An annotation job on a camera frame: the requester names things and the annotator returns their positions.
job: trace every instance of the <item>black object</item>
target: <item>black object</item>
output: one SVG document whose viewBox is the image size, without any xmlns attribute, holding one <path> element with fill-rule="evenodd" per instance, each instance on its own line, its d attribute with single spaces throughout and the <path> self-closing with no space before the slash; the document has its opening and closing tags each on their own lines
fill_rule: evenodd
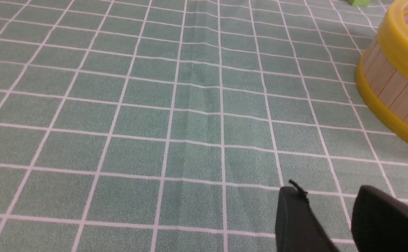
<svg viewBox="0 0 408 252">
<path fill-rule="evenodd" d="M 278 252 L 338 252 L 317 218 L 304 191 L 293 187 L 279 192 L 275 236 Z M 351 220 L 359 252 L 408 252 L 408 206 L 370 185 L 359 189 Z"/>
</svg>

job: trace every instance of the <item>yellow rim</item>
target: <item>yellow rim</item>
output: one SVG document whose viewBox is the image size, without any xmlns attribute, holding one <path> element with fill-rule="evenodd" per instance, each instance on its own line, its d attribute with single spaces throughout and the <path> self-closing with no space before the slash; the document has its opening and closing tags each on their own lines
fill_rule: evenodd
<svg viewBox="0 0 408 252">
<path fill-rule="evenodd" d="M 404 21 L 407 5 L 408 0 L 397 0 L 389 7 L 377 37 L 387 59 L 408 79 L 408 26 Z"/>
<path fill-rule="evenodd" d="M 397 118 L 379 99 L 375 96 L 372 89 L 367 83 L 363 72 L 363 57 L 359 61 L 359 65 L 356 68 L 356 86 L 358 88 L 359 94 L 361 94 L 362 99 L 365 104 L 370 108 L 370 110 L 375 114 L 375 116 L 381 120 L 391 131 L 393 131 L 397 136 L 401 137 L 404 141 L 408 143 L 408 125 Z"/>
</svg>

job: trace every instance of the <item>yellow container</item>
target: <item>yellow container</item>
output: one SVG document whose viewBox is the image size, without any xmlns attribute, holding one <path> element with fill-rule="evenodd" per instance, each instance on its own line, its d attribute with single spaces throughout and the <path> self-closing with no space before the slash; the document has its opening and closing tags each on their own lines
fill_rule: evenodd
<svg viewBox="0 0 408 252">
<path fill-rule="evenodd" d="M 408 0 L 396 0 L 362 55 L 356 84 L 370 110 L 408 142 Z"/>
</svg>

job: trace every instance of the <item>green toy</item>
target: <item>green toy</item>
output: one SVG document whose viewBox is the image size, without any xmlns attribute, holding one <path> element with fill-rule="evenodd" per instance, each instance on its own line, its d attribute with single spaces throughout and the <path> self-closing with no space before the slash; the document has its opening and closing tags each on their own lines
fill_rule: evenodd
<svg viewBox="0 0 408 252">
<path fill-rule="evenodd" d="M 346 0 L 346 2 L 353 6 L 367 6 L 370 4 L 370 0 Z"/>
</svg>

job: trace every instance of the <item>wooden barrel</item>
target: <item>wooden barrel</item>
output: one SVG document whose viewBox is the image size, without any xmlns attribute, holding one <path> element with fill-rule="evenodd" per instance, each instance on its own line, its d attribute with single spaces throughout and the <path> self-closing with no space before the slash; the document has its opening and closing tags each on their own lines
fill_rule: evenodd
<svg viewBox="0 0 408 252">
<path fill-rule="evenodd" d="M 408 0 L 389 7 L 362 55 L 356 84 L 370 110 L 408 142 Z"/>
</svg>

